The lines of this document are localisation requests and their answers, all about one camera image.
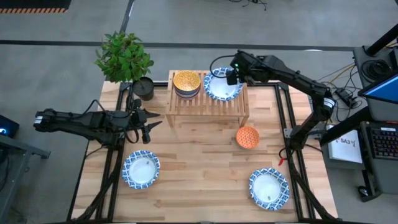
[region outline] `keyboard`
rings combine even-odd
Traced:
[[[371,142],[375,158],[398,160],[398,131],[372,128]]]

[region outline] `butcher block tabletop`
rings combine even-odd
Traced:
[[[100,102],[106,110],[115,109],[118,93],[119,84],[104,83]],[[290,95],[296,122],[301,124],[311,113],[308,97],[293,88],[290,88]],[[143,144],[141,139],[136,144],[126,141],[123,161],[134,151],[151,151],[160,160],[160,175],[153,186],[144,190],[129,188],[120,176],[113,221],[297,221],[292,191],[287,203],[277,211],[262,209],[250,197],[249,177],[256,169],[273,167],[291,183],[287,162],[279,166],[278,152],[284,147],[284,139],[275,90],[267,86],[248,87],[248,97],[250,117],[246,126],[256,128],[260,135],[259,144],[254,149],[242,149],[236,143],[236,132],[239,128],[237,118],[180,117],[171,128],[164,116],[167,87],[156,87],[154,98],[143,101],[142,108],[161,114],[157,118],[150,118],[148,123],[163,123],[150,132],[149,144]],[[289,121],[285,101],[284,108],[286,120]],[[135,139],[134,132],[130,132],[129,136]],[[318,141],[309,140],[307,143],[320,147]],[[87,154],[99,147],[97,142],[90,142]],[[101,149],[86,159],[72,218],[81,215],[98,193],[106,150]],[[312,192],[326,210],[337,217],[322,154],[306,147],[303,157]],[[308,217],[303,193],[300,198],[304,217]],[[109,196],[105,198],[104,216],[108,211],[108,200]]]

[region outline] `gray floor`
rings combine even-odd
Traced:
[[[136,0],[127,32],[135,32],[145,42],[359,46],[371,44],[398,22],[394,0],[267,2],[265,12],[260,5],[241,7],[244,1]],[[99,41],[102,34],[119,30],[126,6],[127,0],[84,0],[72,1],[64,15],[0,14],[0,39]],[[0,114],[21,124],[18,139],[52,151],[47,161],[32,160],[19,189],[14,206],[28,223],[66,219],[87,140],[65,133],[38,133],[32,122],[38,110],[51,107],[79,112],[99,97],[104,76],[93,65],[94,49],[0,45]],[[150,76],[166,80],[168,70],[206,70],[214,58],[235,50],[147,51],[155,61]],[[351,52],[250,52],[274,54],[288,67],[314,79],[353,61]],[[228,60],[220,61],[215,67],[226,63]],[[342,77],[336,85],[346,83],[346,75]],[[361,86],[357,76],[353,80]],[[358,167],[329,160],[326,164],[340,218],[373,223],[397,220],[396,195],[362,203],[355,190],[362,184]]]

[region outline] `patterned bowl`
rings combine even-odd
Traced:
[[[200,88],[200,82],[199,75],[194,71],[181,71],[173,78],[175,91],[183,95],[196,93]]]
[[[160,162],[157,156],[146,150],[133,152],[124,161],[122,178],[132,189],[150,187],[159,177]]]
[[[286,178],[277,170],[258,169],[249,179],[250,196],[266,210],[278,210],[288,201],[290,191]]]
[[[192,94],[187,94],[187,95],[181,94],[178,91],[175,91],[175,94],[177,94],[177,96],[179,96],[183,100],[192,100],[198,95],[199,90],[200,89],[198,89],[196,92],[194,92]]]
[[[244,149],[252,149],[259,144],[260,135],[258,131],[252,127],[239,128],[236,133],[236,142]]]

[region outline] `blue and white plate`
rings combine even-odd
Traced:
[[[124,161],[122,178],[132,189],[150,187],[159,177],[160,162],[157,156],[149,151],[133,152]]]
[[[285,177],[273,168],[254,171],[249,180],[250,196],[261,208],[278,210],[289,199],[289,184]]]
[[[225,77],[227,71],[232,71],[232,68],[216,68],[213,73],[219,77]],[[236,85],[228,85],[226,78],[216,78],[211,73],[206,75],[203,86],[207,95],[214,100],[221,101],[229,101],[236,98],[243,88],[243,84],[240,82]]]

